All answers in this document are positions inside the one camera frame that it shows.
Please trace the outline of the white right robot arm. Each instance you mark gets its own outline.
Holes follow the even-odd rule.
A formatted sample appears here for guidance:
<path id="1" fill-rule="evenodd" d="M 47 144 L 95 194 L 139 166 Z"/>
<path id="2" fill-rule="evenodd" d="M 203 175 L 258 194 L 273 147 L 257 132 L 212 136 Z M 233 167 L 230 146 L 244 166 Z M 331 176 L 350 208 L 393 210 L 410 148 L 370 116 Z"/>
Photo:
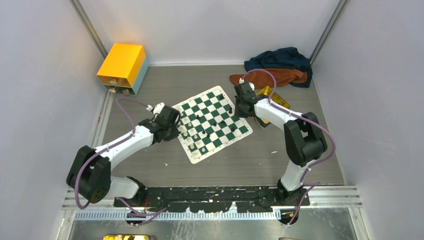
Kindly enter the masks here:
<path id="1" fill-rule="evenodd" d="M 284 143 L 289 163 L 277 182 L 275 194 L 283 205 L 291 205 L 304 183 L 308 168 L 327 151 L 328 145 L 317 116 L 290 110 L 271 96 L 257 95 L 250 82 L 234 87 L 234 113 L 239 118 L 265 119 L 284 133 Z"/>

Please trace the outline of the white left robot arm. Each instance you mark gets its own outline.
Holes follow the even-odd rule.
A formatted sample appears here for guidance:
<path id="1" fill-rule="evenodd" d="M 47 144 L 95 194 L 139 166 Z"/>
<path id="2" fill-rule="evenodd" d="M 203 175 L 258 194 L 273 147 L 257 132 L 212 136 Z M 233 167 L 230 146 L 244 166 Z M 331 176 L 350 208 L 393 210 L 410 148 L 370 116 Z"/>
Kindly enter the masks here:
<path id="1" fill-rule="evenodd" d="M 153 144 L 169 142 L 178 137 L 181 113 L 164 103 L 147 105 L 153 114 L 133 124 L 132 129 L 117 139 L 98 147 L 81 147 L 66 177 L 66 184 L 74 189 L 75 201 L 82 206 L 79 196 L 96 204 L 104 198 L 114 198 L 114 206 L 128 204 L 142 206 L 147 199 L 146 186 L 134 177 L 115 177 L 112 170 L 122 161 Z"/>

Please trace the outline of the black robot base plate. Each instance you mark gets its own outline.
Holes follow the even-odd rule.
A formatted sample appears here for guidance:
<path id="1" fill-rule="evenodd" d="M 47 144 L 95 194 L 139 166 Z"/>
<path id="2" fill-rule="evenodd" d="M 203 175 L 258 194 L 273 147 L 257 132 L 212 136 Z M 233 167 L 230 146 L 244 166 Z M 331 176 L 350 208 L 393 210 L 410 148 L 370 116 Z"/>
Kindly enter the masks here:
<path id="1" fill-rule="evenodd" d="M 215 186 L 215 187 L 149 187 L 139 190 L 134 198 L 115 199 L 114 207 L 146 207 L 169 213 L 226 213 L 234 205 L 237 213 L 267 213 L 276 207 L 296 209 L 308 206 L 306 190 L 285 194 L 276 186 Z"/>

